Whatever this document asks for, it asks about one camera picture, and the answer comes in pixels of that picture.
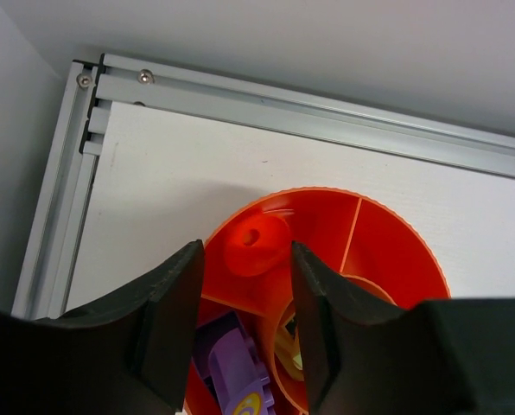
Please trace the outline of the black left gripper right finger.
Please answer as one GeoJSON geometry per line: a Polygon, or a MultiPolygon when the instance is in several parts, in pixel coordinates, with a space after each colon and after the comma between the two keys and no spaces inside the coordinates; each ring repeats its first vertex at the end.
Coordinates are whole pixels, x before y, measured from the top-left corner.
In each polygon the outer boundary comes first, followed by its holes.
{"type": "Polygon", "coordinates": [[[312,414],[515,414],[515,298],[387,303],[291,247],[312,414]]]}

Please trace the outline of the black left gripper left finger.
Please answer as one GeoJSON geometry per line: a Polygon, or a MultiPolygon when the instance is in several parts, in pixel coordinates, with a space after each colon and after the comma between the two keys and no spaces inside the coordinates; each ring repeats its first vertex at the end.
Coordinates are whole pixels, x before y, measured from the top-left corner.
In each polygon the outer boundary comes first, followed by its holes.
{"type": "Polygon", "coordinates": [[[0,311],[0,414],[180,412],[204,264],[195,240],[58,318],[0,311]]]}

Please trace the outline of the purple 2x4 lego brick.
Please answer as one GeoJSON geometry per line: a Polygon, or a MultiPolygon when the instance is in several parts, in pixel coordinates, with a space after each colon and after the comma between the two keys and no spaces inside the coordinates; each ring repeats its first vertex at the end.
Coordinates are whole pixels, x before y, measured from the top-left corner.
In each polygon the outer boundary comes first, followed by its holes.
{"type": "Polygon", "coordinates": [[[234,311],[196,329],[193,361],[221,409],[259,380],[250,337],[234,311]]]}

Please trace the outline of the purple rounded flower lego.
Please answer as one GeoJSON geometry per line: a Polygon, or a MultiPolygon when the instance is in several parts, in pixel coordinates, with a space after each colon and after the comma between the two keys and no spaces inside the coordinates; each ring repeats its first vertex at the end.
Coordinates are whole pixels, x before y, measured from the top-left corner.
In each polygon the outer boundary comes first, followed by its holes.
{"type": "Polygon", "coordinates": [[[222,414],[274,414],[270,376],[253,342],[221,339],[208,359],[222,414]]]}

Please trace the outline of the orange round lego piece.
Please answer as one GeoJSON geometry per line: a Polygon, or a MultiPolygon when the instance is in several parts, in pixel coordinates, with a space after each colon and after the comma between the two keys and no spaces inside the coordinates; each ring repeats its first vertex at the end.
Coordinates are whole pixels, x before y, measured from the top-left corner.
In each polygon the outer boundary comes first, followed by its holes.
{"type": "Polygon", "coordinates": [[[256,277],[288,257],[291,240],[292,232],[285,219],[274,214],[254,214],[227,228],[223,259],[232,274],[256,277]]]}

